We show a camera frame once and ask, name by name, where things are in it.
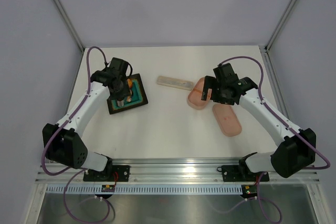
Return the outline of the orange chicken drumstick toy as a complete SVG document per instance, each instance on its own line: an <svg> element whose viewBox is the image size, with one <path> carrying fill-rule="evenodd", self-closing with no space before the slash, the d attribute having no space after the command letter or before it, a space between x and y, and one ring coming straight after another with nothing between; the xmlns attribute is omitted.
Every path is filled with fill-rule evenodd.
<svg viewBox="0 0 336 224"><path fill-rule="evenodd" d="M129 89L132 89L132 86L133 86L132 80L128 79L127 81L128 81L128 87L129 87Z"/></svg>

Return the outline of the pink lunch box base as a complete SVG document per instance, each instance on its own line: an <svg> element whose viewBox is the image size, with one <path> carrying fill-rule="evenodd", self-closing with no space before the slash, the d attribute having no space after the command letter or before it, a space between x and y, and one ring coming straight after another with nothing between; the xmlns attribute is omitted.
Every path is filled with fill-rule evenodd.
<svg viewBox="0 0 336 224"><path fill-rule="evenodd" d="M191 92L187 97L187 104L196 110L204 109L211 98L212 90L209 89L206 100L202 100L203 86L204 86L204 77L198 80L198 82L196 83L196 85L194 86L194 88L191 90Z"/></svg>

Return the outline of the metal tongs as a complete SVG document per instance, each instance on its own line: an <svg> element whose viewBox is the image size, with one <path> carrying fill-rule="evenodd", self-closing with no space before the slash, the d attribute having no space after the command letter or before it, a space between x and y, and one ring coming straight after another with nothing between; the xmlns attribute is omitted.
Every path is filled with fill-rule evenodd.
<svg viewBox="0 0 336 224"><path fill-rule="evenodd" d="M118 99L117 100L117 106L118 107L124 107L124 106L128 105L129 103L131 103L131 101L132 101L131 96L127 96L127 97L124 97L122 99Z"/></svg>

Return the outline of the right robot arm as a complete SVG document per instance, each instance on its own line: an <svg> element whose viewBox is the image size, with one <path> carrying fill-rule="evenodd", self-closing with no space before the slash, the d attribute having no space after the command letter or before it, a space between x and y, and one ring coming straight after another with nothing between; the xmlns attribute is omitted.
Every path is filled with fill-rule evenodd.
<svg viewBox="0 0 336 224"><path fill-rule="evenodd" d="M288 178L315 161L316 134L292 123L275 107L267 103L260 87L249 77L240 79L231 64L220 65L214 76L205 76L202 100L225 105L240 105L248 111L273 139L276 150L251 153L239 160L238 173L244 180L257 173L276 172Z"/></svg>

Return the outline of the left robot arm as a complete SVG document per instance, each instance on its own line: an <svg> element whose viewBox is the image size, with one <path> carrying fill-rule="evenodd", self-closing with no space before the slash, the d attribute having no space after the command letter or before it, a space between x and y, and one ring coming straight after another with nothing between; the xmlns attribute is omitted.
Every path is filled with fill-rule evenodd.
<svg viewBox="0 0 336 224"><path fill-rule="evenodd" d="M88 150L82 136L100 105L108 99L122 100L130 95L128 79L132 70L127 61L112 58L103 70L89 74L88 87L74 107L56 124L44 126L41 164L46 174L56 175L47 170L45 160L48 159L66 168L95 170L102 181L113 176L108 158Z"/></svg>

